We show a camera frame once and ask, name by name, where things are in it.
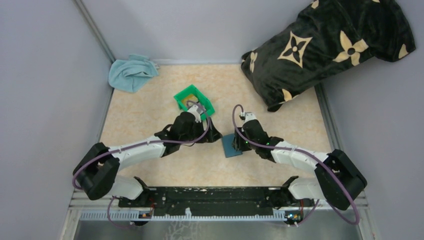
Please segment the blue leather card holder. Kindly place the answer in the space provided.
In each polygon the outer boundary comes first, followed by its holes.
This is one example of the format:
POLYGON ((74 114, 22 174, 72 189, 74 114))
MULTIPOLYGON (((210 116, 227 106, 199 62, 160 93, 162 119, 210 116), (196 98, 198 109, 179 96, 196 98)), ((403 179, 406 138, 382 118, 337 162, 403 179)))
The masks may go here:
POLYGON ((240 155, 243 154, 242 151, 236 150, 233 147, 234 139, 235 139, 234 133, 224 135, 221 139, 222 147, 223 147, 223 151, 224 151, 224 156, 226 158, 232 158, 232 157, 240 156, 240 155))

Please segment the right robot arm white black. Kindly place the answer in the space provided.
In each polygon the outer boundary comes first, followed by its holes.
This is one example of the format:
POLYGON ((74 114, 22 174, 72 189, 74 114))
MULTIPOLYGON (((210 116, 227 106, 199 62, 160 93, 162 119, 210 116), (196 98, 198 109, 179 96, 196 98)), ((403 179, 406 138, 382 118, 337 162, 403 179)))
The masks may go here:
POLYGON ((347 154, 335 149, 330 153, 294 146, 283 138, 268 136, 257 119, 235 127, 241 151, 254 150, 262 159, 289 165, 313 174, 288 183, 288 192, 296 200, 325 200, 339 210, 347 210, 367 187, 368 182, 347 154))

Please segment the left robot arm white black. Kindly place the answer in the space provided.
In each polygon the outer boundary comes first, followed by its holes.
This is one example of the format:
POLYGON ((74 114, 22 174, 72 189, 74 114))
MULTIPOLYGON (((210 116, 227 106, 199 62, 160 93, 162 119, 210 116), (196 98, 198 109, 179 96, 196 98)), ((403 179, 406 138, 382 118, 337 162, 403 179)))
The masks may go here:
POLYGON ((211 118, 203 124, 197 113, 184 111, 172 124, 145 140, 114 147, 95 143, 73 170, 72 184, 92 201, 104 196, 135 200, 147 186, 137 177, 120 176, 119 171, 169 156, 181 145, 214 143, 222 137, 211 118))

